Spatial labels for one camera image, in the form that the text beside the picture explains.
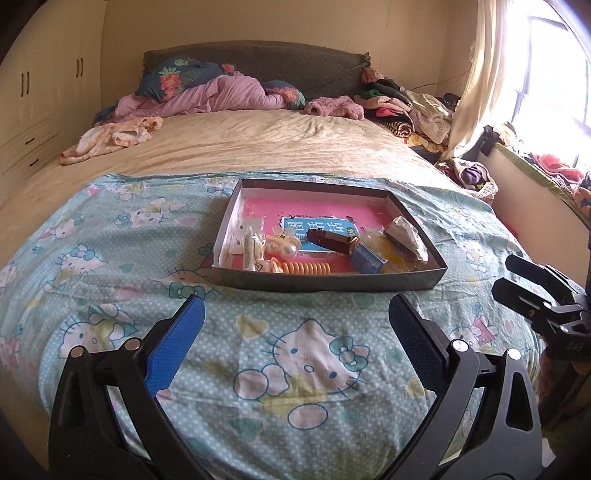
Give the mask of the blue card jewelry bag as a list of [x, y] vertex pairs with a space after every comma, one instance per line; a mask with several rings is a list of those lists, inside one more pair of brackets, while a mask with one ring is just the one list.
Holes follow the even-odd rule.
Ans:
[[349, 256], [349, 263], [363, 274], [379, 274], [388, 260], [365, 244], [358, 243]]

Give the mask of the cream comb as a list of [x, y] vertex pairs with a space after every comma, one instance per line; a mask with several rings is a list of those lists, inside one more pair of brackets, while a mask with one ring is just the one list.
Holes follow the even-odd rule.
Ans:
[[386, 228], [385, 235], [391, 241], [407, 249], [419, 262], [426, 264], [429, 261], [429, 250], [422, 240], [419, 230], [406, 217], [394, 218]]

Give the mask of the red strap wrist watch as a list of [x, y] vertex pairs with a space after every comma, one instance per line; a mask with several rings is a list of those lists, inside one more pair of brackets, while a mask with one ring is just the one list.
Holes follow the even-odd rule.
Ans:
[[308, 229], [307, 240], [315, 246], [322, 247], [342, 255], [350, 256], [353, 248], [359, 243], [358, 236], [342, 235], [324, 229]]

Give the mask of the white cloud hair claw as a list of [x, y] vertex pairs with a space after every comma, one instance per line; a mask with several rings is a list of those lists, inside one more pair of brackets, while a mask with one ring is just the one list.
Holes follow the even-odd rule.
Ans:
[[245, 218], [238, 220], [232, 231], [229, 253], [242, 256], [243, 270], [259, 272], [263, 270], [265, 244], [263, 219]]

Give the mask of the pearl hair claw clip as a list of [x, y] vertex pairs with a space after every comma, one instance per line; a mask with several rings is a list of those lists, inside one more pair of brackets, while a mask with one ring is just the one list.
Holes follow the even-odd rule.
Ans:
[[273, 234], [266, 236], [266, 254], [282, 259], [297, 256], [301, 249], [301, 241], [296, 236]]

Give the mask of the hello kitty blue blanket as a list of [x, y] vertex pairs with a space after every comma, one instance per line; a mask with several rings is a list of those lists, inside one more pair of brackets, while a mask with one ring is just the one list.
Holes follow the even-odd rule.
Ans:
[[1, 370], [25, 423], [66, 355], [119, 347], [190, 295], [206, 320], [158, 399], [215, 475], [372, 479], [434, 401], [388, 321], [387, 293], [209, 285], [230, 175], [107, 175], [62, 205], [1, 271]]

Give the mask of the shallow cardboard box tray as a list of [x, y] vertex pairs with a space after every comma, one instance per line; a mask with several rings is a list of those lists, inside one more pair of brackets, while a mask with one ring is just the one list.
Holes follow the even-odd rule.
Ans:
[[224, 286], [276, 292], [434, 288], [447, 265], [389, 190], [238, 180], [214, 246]]

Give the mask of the bag of clothes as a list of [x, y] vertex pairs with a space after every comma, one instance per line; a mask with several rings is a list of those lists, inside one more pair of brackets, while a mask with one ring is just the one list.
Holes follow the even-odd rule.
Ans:
[[452, 158], [437, 162], [435, 167], [474, 198], [493, 205], [499, 188], [489, 170], [480, 162]]

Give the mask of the pile of mixed clothes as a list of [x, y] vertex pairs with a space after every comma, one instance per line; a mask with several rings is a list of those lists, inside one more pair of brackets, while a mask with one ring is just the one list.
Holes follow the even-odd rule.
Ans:
[[455, 103], [399, 86], [372, 67], [360, 74], [362, 90], [353, 98], [365, 117], [408, 146], [443, 153], [449, 146]]

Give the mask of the peach crumpled garment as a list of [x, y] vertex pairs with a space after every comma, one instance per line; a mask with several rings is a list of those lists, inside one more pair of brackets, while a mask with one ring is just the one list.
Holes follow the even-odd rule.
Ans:
[[134, 118], [105, 123], [86, 131], [78, 142], [60, 154], [59, 164], [69, 166], [144, 143], [161, 128], [161, 117]]

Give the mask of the beige bed sheet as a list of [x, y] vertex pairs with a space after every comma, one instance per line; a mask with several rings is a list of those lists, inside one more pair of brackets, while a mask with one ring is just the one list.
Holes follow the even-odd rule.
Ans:
[[62, 204], [107, 174], [297, 171], [385, 178], [418, 186], [451, 181], [390, 132], [368, 121], [294, 111], [223, 111], [170, 117], [144, 144], [88, 161], [52, 162], [1, 206], [1, 260], [7, 262]]

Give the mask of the cream curtain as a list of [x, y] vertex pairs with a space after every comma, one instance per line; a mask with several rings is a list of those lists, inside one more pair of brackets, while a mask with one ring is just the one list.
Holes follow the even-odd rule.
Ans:
[[458, 158], [482, 129], [510, 116], [527, 61], [526, 1], [479, 1], [471, 67], [452, 117], [444, 159]]

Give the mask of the pink purple duvet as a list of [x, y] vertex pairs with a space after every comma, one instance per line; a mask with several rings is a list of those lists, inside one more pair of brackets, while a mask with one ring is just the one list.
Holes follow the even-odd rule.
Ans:
[[158, 103], [151, 97], [122, 97], [112, 114], [114, 121], [140, 117], [161, 118], [193, 113], [238, 110], [287, 109], [287, 101], [277, 93], [267, 93], [256, 78], [237, 74], [221, 75], [211, 81], [190, 87], [171, 100]]

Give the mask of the dark green headboard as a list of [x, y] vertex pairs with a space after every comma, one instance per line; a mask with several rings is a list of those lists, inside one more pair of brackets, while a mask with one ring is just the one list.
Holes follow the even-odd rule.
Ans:
[[283, 80], [308, 100], [353, 96], [362, 89], [361, 73], [370, 54], [279, 41], [221, 41], [180, 45], [143, 53], [143, 74], [177, 56], [235, 65], [259, 81]]

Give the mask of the cream wardrobe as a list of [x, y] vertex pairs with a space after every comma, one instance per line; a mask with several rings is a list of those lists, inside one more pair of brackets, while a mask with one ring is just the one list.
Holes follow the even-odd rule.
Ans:
[[101, 108], [105, 1], [47, 1], [1, 64], [1, 192], [30, 178], [91, 127]]

